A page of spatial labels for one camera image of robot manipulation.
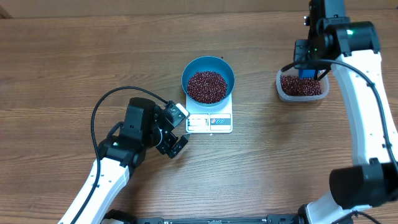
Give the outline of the blue plastic measuring scoop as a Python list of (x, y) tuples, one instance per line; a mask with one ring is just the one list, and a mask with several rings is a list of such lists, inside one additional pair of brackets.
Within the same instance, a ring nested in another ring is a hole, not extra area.
[(311, 78), (314, 79), (315, 76), (317, 75), (318, 71), (317, 70), (299, 70), (298, 71), (298, 77), (299, 78)]

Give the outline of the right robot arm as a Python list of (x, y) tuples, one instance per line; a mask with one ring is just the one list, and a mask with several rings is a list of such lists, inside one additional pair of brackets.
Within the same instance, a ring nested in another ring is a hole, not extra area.
[(349, 120), (353, 166), (333, 170), (329, 190), (304, 205), (305, 223), (351, 223), (365, 210), (397, 200), (397, 130), (382, 80), (380, 43), (371, 22), (351, 22), (343, 1), (311, 0), (307, 40), (293, 66), (331, 72)]

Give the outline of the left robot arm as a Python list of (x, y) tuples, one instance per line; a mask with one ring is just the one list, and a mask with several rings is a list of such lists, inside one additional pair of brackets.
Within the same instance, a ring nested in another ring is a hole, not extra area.
[(131, 98), (124, 121), (100, 142), (99, 158), (60, 223), (137, 223), (136, 217), (110, 209), (110, 205), (148, 149), (155, 147), (170, 158), (182, 150), (189, 136), (178, 138), (172, 130), (188, 115), (180, 103), (169, 101), (161, 108), (152, 100)]

